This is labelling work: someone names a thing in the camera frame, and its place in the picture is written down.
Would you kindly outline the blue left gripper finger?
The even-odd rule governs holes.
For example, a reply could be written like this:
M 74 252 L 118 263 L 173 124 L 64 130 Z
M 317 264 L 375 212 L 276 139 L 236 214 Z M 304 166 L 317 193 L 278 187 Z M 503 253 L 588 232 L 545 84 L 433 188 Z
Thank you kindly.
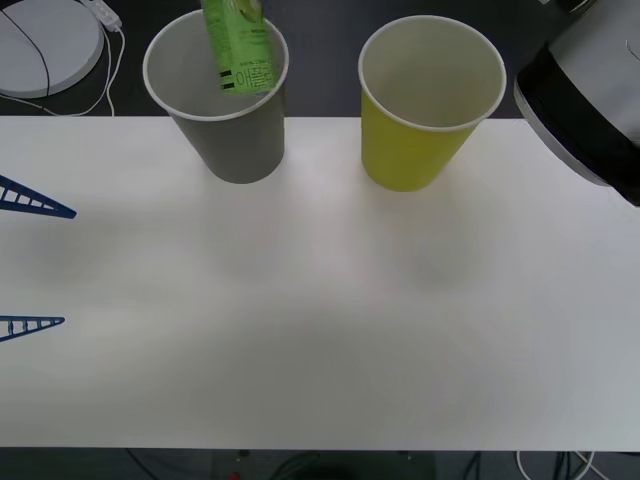
M 1 176 L 1 209 L 42 216 L 74 219 L 77 212 L 14 180 Z
M 30 317 L 7 316 L 0 317 L 1 336 L 0 342 L 17 339 L 36 332 L 47 330 L 65 322 L 63 317 Z

